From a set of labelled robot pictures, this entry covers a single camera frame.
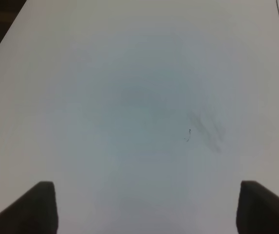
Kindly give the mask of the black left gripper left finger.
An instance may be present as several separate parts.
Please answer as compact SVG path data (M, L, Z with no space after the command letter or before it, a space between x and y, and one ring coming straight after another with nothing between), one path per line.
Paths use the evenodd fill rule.
M41 181L0 212L0 234L56 234L54 183Z

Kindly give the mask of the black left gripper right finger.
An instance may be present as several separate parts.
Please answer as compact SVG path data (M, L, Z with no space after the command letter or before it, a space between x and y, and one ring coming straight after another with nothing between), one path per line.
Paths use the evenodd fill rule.
M240 234L279 234L279 196L256 181L242 181L236 227Z

